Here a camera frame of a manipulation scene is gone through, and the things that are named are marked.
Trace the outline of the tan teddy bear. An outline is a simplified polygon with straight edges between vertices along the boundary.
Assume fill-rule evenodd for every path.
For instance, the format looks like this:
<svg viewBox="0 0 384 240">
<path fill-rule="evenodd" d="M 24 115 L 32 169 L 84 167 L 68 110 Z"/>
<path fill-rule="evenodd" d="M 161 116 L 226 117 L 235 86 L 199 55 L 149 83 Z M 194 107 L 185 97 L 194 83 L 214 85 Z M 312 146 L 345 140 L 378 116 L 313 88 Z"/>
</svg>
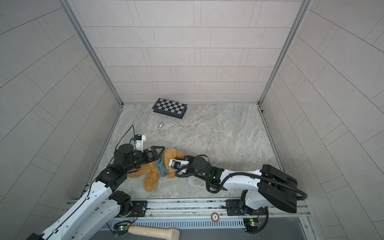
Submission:
<svg viewBox="0 0 384 240">
<path fill-rule="evenodd" d="M 170 174 L 167 176 L 168 178 L 170 179 L 176 178 L 175 176 L 176 170 L 169 167 L 170 159 L 182 160 L 184 156 L 185 155 L 182 152 L 174 149 L 169 149 L 163 153 L 165 165 L 167 169 L 170 171 Z M 157 184 L 160 179 L 160 175 L 158 173 L 158 170 L 155 164 L 156 164 L 156 161 L 150 164 L 141 166 L 140 170 L 138 170 L 137 172 L 128 174 L 128 178 L 137 179 L 141 176 L 146 176 L 144 180 L 144 185 L 145 185 L 144 189 L 148 193 L 153 192 L 157 188 Z"/>
</svg>

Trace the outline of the grey-green teddy sweater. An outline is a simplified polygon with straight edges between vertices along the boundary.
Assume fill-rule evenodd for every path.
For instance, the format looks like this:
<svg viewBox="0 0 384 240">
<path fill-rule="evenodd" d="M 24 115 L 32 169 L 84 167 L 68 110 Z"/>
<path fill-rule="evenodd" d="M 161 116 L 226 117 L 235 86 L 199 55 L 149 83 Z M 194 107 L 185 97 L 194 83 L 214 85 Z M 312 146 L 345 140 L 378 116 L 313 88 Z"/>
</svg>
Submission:
<svg viewBox="0 0 384 240">
<path fill-rule="evenodd" d="M 160 177 L 164 178 L 164 177 L 167 177 L 170 174 L 170 171 L 167 169 L 167 167 L 165 165 L 164 157 L 163 156 L 161 156 L 156 161 L 155 166 L 156 166 L 156 168 L 158 170 L 158 173 L 159 173 Z"/>
</svg>

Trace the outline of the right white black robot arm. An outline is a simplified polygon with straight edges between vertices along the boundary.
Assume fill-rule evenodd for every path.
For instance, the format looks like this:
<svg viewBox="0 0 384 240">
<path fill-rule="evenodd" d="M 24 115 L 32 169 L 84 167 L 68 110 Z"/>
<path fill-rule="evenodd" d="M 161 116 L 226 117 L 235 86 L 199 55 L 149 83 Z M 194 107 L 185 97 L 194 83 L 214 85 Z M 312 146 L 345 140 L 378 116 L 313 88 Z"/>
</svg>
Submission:
<svg viewBox="0 0 384 240">
<path fill-rule="evenodd" d="M 264 164 L 260 170 L 251 172 L 236 172 L 212 166 L 206 155 L 188 155 L 181 160 L 170 160 L 169 166 L 176 170 L 178 178 L 203 180 L 211 194 L 242 190 L 239 206 L 246 215 L 264 207 L 275 207 L 294 214 L 297 212 L 297 201 L 307 197 L 297 188 L 295 178 L 271 165 Z"/>
</svg>

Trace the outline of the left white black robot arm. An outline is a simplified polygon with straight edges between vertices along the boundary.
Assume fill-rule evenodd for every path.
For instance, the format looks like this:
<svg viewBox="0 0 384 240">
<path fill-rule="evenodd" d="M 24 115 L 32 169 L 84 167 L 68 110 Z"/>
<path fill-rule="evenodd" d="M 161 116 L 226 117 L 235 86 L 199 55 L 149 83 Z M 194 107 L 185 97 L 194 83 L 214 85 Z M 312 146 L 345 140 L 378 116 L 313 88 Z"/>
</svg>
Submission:
<svg viewBox="0 0 384 240">
<path fill-rule="evenodd" d="M 123 144 L 114 152 L 114 162 L 95 178 L 86 193 L 54 224 L 29 240 L 88 240 L 108 221 L 132 210 L 131 196 L 118 190 L 127 175 L 141 166 L 156 162 L 165 147 L 135 150 Z"/>
</svg>

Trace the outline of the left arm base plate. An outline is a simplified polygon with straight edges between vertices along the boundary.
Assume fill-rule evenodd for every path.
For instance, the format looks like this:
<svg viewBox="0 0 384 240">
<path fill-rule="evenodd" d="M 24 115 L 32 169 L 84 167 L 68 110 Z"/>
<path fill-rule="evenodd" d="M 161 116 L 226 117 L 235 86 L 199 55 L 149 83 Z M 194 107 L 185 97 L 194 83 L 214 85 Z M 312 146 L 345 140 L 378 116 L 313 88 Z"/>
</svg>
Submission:
<svg viewBox="0 0 384 240">
<path fill-rule="evenodd" d="M 144 217 L 147 210 L 147 201 L 133 201 L 121 205 L 121 210 L 118 214 L 121 218 L 136 218 Z"/>
</svg>

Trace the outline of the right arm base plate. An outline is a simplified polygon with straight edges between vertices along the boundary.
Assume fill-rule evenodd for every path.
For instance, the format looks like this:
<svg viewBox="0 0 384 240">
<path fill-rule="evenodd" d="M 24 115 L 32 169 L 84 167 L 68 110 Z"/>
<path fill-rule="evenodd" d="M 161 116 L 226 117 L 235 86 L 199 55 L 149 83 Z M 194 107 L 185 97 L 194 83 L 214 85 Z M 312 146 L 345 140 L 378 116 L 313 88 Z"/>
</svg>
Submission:
<svg viewBox="0 0 384 240">
<path fill-rule="evenodd" d="M 267 208 L 259 208 L 257 210 L 248 207 L 245 200 L 234 199 L 226 200 L 224 208 L 227 210 L 228 216 L 265 216 L 267 215 Z"/>
</svg>

